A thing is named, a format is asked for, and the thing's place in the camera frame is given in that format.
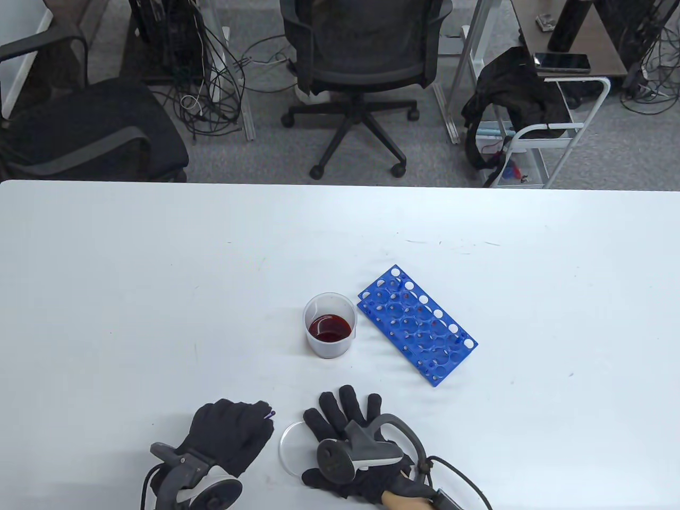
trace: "gray carpet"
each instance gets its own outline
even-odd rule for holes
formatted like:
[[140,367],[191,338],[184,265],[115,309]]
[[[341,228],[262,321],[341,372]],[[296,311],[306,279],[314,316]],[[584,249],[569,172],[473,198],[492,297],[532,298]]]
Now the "gray carpet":
[[[283,33],[278,0],[216,0],[220,18],[232,29],[231,48],[240,56],[251,43]],[[474,1],[454,0],[454,13],[442,32],[457,34],[468,24]],[[110,0],[90,54],[93,82],[116,76],[120,68],[130,10],[127,0]],[[504,2],[488,56],[514,44],[517,22],[509,1]],[[269,58],[286,46],[285,39],[257,47],[251,55]],[[438,81],[450,84],[458,61],[441,58]],[[278,66],[248,67],[248,86],[273,90],[292,83]],[[320,184],[376,186],[479,186],[462,148],[447,138],[434,92],[412,86],[380,94],[381,98],[417,99],[420,121],[407,122],[405,112],[378,117],[408,158],[407,174],[394,179],[389,168],[396,162],[363,126],[352,129],[336,151]],[[460,98],[464,104],[468,93]],[[297,99],[293,90],[277,94],[250,94],[257,139],[247,142],[242,133],[227,137],[200,137],[194,143],[181,124],[190,155],[191,182],[315,184],[307,172],[328,145],[339,119],[335,116],[299,116],[293,129],[285,129],[280,116]],[[612,190],[680,190],[680,165],[673,141],[680,126],[680,106],[660,116],[626,111],[618,98],[608,99],[574,150],[557,179],[556,188]],[[547,154],[546,160],[554,160]]]

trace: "hand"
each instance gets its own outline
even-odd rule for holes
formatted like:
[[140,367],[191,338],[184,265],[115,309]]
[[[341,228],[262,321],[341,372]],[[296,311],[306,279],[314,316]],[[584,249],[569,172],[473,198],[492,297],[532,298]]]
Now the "hand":
[[[265,420],[271,412],[266,402],[245,404],[222,399],[205,404],[196,411],[189,434],[175,453],[193,450],[215,462],[234,477],[240,476],[255,460],[274,431],[274,423]],[[151,481],[154,492],[169,469],[161,468]]]
[[[365,427],[380,415],[380,406],[382,404],[380,395],[376,393],[369,395],[366,418],[364,418],[359,409],[359,402],[353,387],[349,385],[343,386],[338,393],[344,414],[340,411],[338,403],[331,392],[321,393],[319,397],[319,406],[324,412],[326,419],[321,416],[321,413],[316,408],[308,409],[303,414],[305,423],[319,441],[324,439],[347,439],[345,427],[350,420],[354,420],[357,424]],[[385,441],[379,430],[375,433],[375,439]],[[404,455],[402,460],[396,464],[375,466],[365,471],[358,470],[354,480],[347,485],[338,485],[327,480],[319,469],[308,469],[303,473],[302,481],[306,486],[328,490],[342,498],[361,496],[370,503],[379,504],[382,502],[383,493],[392,487],[397,477],[408,476],[410,474],[412,464],[411,458],[408,455]]]

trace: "black office chair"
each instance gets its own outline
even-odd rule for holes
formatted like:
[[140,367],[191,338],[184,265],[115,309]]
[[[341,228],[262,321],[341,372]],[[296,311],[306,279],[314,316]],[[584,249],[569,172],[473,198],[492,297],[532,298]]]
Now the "black office chair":
[[439,29],[451,0],[280,0],[286,39],[297,51],[298,87],[305,93],[344,92],[349,101],[292,106],[281,117],[290,128],[296,114],[341,114],[345,118],[321,161],[324,167],[353,124],[363,122],[398,159],[394,177],[406,173],[406,156],[372,112],[407,108],[418,120],[416,101],[365,101],[364,94],[411,84],[425,88],[437,74]]
[[119,78],[88,85],[87,43],[74,25],[0,46],[0,62],[61,41],[85,48],[82,90],[20,112],[0,127],[7,179],[186,182],[184,142],[151,91]]

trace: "metal frame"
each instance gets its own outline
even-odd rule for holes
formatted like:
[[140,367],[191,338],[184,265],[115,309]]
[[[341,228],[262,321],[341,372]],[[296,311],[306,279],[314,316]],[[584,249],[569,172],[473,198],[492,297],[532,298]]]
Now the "metal frame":
[[[448,97],[445,97],[444,91],[440,84],[435,84],[433,86],[435,90],[435,96],[437,97],[437,102],[439,103],[439,109],[441,110],[444,119],[444,125],[447,129],[451,142],[455,145],[460,143],[459,128],[461,126],[456,126],[454,117],[452,115],[452,110],[454,106],[456,106],[456,99],[459,95],[458,92],[460,90],[463,75],[464,73],[469,72],[473,79],[473,83],[477,83],[479,73],[484,68],[483,57],[489,45],[491,35],[494,32],[501,1],[502,0],[478,0],[477,5],[475,6],[472,24],[469,27],[464,26],[461,29],[461,38],[464,40],[464,48],[461,55],[460,64],[456,69],[456,75],[454,77]],[[560,83],[565,82],[600,82],[602,83],[602,92],[593,104],[593,107],[588,112],[583,122],[575,122],[571,116],[571,111],[569,111],[570,122],[550,125],[535,124],[533,126],[527,126],[519,133],[514,134],[512,134],[512,125],[509,122],[503,121],[500,108],[494,106],[496,121],[482,122],[479,127],[480,130],[491,129],[493,131],[497,131],[498,135],[480,136],[478,133],[477,143],[483,146],[485,141],[494,139],[502,141],[509,133],[512,134],[512,140],[504,149],[506,156],[505,166],[507,166],[510,162],[510,156],[516,154],[516,158],[523,159],[524,166],[522,169],[526,170],[528,173],[525,174],[527,175],[526,179],[513,182],[503,182],[503,172],[505,170],[504,166],[498,177],[492,183],[493,188],[550,188],[555,182],[557,175],[564,167],[567,158],[571,155],[574,147],[579,142],[583,136],[583,133],[588,128],[591,121],[609,95],[609,91],[611,89],[611,83],[609,79],[603,76],[577,76],[568,78],[554,77],[545,78],[545,81],[555,82],[558,84],[558,86],[560,86]],[[564,129],[566,131],[563,136],[553,139],[531,139],[526,137],[533,131],[544,131],[546,129]],[[541,154],[541,149],[548,148],[564,149],[559,161],[552,169],[547,168]],[[480,172],[482,182],[485,182],[488,179],[488,176],[491,174],[491,172],[492,170]]]

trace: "glove finger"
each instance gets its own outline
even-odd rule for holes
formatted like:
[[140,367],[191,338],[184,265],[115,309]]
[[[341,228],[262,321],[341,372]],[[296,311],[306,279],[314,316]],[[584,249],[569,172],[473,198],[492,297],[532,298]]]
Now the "glove finger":
[[261,420],[261,425],[251,432],[250,437],[245,442],[241,450],[236,453],[233,460],[229,462],[229,470],[226,470],[232,476],[239,477],[248,469],[257,456],[265,447],[267,441],[271,438],[274,432],[274,422],[271,420]]
[[205,420],[205,418],[208,416],[210,411],[212,410],[214,404],[204,404],[199,408],[198,411],[194,414],[194,419],[191,420],[191,426],[193,427],[195,424],[201,423],[202,421]]
[[361,409],[359,409],[359,401],[356,398],[354,388],[349,384],[345,384],[340,388],[340,391],[338,391],[338,395],[340,396],[340,403],[347,416],[347,420],[354,420],[359,426],[365,427],[367,425],[366,418],[364,418]]
[[333,430],[321,413],[315,407],[308,409],[302,415],[303,420],[309,427],[309,429],[314,433],[317,441],[321,442],[324,439],[339,439],[337,432]]
[[211,415],[216,416],[216,417],[222,417],[226,415],[229,412],[229,409],[231,406],[234,405],[234,402],[228,401],[226,398],[221,398],[212,407],[212,410],[210,412]]
[[312,487],[314,489],[328,490],[329,492],[335,492],[340,494],[340,486],[331,482],[325,476],[321,474],[321,470],[318,468],[307,469],[302,474],[302,483],[307,487]]
[[[382,406],[382,397],[378,395],[378,393],[371,393],[369,395],[368,399],[368,405],[366,408],[366,421],[368,423],[371,423],[375,418],[380,416],[381,410],[380,407]],[[382,435],[382,432],[378,430],[375,433],[375,440],[376,441],[385,441],[385,438]]]
[[319,397],[319,407],[326,415],[326,419],[330,426],[335,429],[338,437],[344,437],[345,427],[347,426],[347,418],[342,414],[338,407],[338,401],[335,400],[335,395],[331,392],[323,392]]
[[248,407],[239,416],[239,421],[236,425],[239,430],[255,430],[264,420],[265,416],[271,413],[271,406],[263,401],[248,405]]

